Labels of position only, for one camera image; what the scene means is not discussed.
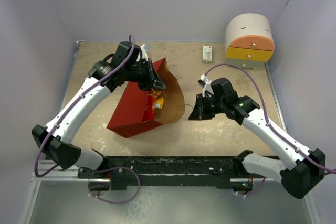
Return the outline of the yellow snack packet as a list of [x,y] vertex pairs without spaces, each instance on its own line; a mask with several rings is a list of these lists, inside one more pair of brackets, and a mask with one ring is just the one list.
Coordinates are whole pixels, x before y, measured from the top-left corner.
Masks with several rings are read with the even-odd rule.
[[162,109],[164,104],[163,98],[158,98],[153,102],[152,108],[155,109]]

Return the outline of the red paper bag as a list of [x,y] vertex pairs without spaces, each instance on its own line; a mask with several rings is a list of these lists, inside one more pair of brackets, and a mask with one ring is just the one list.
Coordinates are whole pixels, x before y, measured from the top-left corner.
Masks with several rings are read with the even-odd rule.
[[167,60],[154,63],[165,91],[141,91],[130,82],[107,125],[107,129],[129,138],[162,125],[175,123],[185,113],[185,100],[176,77],[169,71]]

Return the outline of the large red snack bag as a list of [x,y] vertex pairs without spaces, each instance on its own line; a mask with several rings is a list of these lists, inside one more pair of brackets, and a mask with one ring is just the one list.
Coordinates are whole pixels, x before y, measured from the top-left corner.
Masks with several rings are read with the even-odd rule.
[[148,120],[154,120],[154,110],[152,108],[153,102],[158,99],[158,98],[163,98],[162,94],[164,92],[163,91],[159,91],[159,90],[151,90],[148,94],[148,101],[146,104],[146,108],[144,111],[144,115],[143,115],[143,119],[142,121],[148,121]]

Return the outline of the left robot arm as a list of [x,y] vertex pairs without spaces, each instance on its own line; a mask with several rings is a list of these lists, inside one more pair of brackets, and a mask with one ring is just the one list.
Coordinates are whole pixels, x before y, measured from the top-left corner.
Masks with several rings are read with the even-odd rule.
[[85,167],[96,178],[104,177],[108,172],[107,158],[97,151],[74,146],[72,141],[93,110],[125,82],[137,84],[142,91],[166,90],[145,44],[122,41],[116,52],[92,66],[79,91],[61,112],[45,126],[32,129],[40,153],[62,169]]

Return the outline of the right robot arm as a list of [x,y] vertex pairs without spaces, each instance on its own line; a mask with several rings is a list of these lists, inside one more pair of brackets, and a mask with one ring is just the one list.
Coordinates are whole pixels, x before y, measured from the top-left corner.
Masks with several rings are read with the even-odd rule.
[[196,96],[189,120],[211,120],[224,113],[254,133],[278,156],[278,159],[272,159],[243,151],[234,158],[233,170],[238,177],[257,174],[270,178],[281,183],[297,199],[302,199],[324,179],[325,153],[318,148],[313,151],[292,138],[251,97],[239,97],[228,79],[211,81],[202,75],[198,84],[203,91]]

